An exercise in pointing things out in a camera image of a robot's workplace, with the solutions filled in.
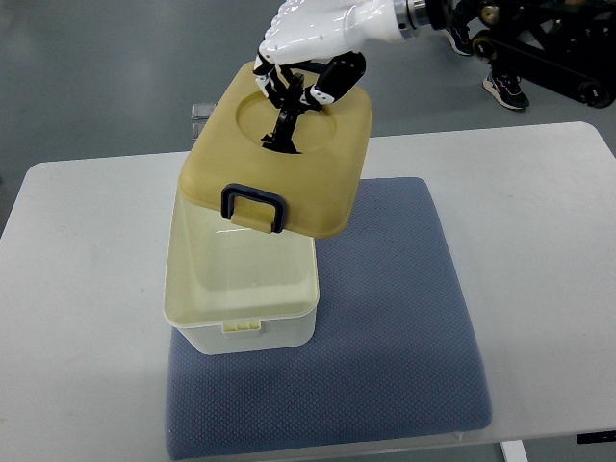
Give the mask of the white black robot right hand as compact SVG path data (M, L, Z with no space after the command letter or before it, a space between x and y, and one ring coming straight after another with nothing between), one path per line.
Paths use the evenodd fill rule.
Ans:
M290 97L290 70L327 59L316 84L298 98L304 110L319 110L341 99L363 76L363 45L399 42L432 22L426 1L286 1L265 31L253 74L263 95L280 108Z

